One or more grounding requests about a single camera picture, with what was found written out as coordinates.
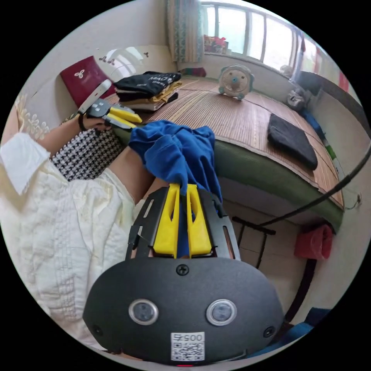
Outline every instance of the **white blouse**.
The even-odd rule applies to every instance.
[[[132,197],[108,169],[68,182],[25,133],[0,148],[0,163],[0,224],[18,274],[59,326],[102,349],[82,314],[95,280],[125,258]]]

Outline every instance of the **desk fan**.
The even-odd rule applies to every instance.
[[[254,75],[242,65],[231,65],[221,70],[219,77],[219,93],[242,100],[251,92]]]

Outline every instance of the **qr code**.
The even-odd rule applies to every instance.
[[[205,333],[204,332],[172,332],[171,333],[172,361],[204,361]]]

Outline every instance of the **decorative lace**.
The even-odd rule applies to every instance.
[[[27,109],[25,108],[26,99],[27,94],[24,94],[18,96],[15,100],[15,107],[17,109],[19,123],[19,132],[27,133],[36,140],[43,139],[45,134],[48,133],[50,129],[46,125],[45,121],[40,124],[36,114],[31,116],[31,113],[27,112]]]

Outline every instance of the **blue cloth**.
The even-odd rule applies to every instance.
[[[306,108],[300,110],[299,115],[308,122],[308,124],[314,129],[314,131],[317,133],[317,135],[320,137],[322,141],[326,139],[320,124],[316,121],[313,115]]]
[[[287,344],[290,344],[296,339],[299,339],[300,337],[309,333],[313,329],[313,327],[316,326],[329,313],[329,311],[329,309],[312,308],[305,318],[305,321],[298,323],[297,325],[289,329],[279,341],[267,346],[259,352],[247,355],[245,358],[251,358],[264,353],[272,352]]]
[[[215,135],[207,127],[192,130],[170,121],[154,121],[131,133],[129,147],[142,159],[146,169],[168,183],[180,184],[185,196],[187,184],[197,184],[222,201],[214,169]],[[186,215],[180,204],[178,257],[188,255]]]

